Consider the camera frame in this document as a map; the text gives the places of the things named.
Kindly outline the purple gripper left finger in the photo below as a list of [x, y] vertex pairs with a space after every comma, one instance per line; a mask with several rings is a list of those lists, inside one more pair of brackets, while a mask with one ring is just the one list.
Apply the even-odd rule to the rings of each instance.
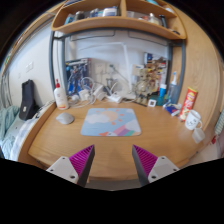
[[47, 172], [84, 187], [95, 156], [93, 145], [88, 146], [70, 157], [61, 156]]

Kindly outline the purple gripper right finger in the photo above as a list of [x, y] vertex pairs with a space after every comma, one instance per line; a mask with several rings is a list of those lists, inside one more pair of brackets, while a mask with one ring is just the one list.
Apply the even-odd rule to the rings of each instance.
[[179, 170], [166, 156], [157, 157], [136, 145], [132, 146], [132, 157], [141, 186], [155, 182]]

